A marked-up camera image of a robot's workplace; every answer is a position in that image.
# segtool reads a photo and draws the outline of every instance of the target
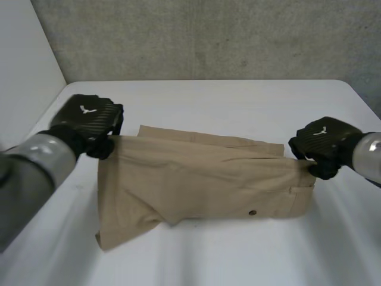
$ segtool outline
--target gray wall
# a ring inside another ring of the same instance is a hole
[[[381,0],[32,0],[67,82],[340,79],[381,116]]]

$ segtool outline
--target robotic arm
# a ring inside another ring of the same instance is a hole
[[[96,95],[73,95],[50,129],[0,153],[0,252],[74,169],[79,156],[105,159],[114,149],[123,106]]]
[[[381,133],[362,133],[340,120],[323,117],[298,130],[289,141],[300,160],[313,159],[310,173],[328,180],[341,166],[348,166],[377,186],[381,186]]]

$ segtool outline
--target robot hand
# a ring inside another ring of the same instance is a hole
[[[123,123],[123,106],[97,95],[73,95],[52,119],[53,135],[70,145],[76,154],[106,159],[114,150],[108,134],[119,135]]]
[[[352,166],[354,147],[363,138],[359,129],[340,120],[323,117],[300,129],[289,141],[297,159],[313,159],[316,164],[309,172],[328,180],[334,177],[342,165]]]

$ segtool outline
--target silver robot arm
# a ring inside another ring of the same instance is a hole
[[[73,95],[50,129],[0,153],[0,252],[73,171],[82,153],[105,159],[120,133],[123,106],[96,95]]]

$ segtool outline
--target folded pants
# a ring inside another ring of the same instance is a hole
[[[311,162],[284,158],[279,144],[147,126],[113,139],[98,166],[104,250],[162,221],[295,217],[311,200]]]

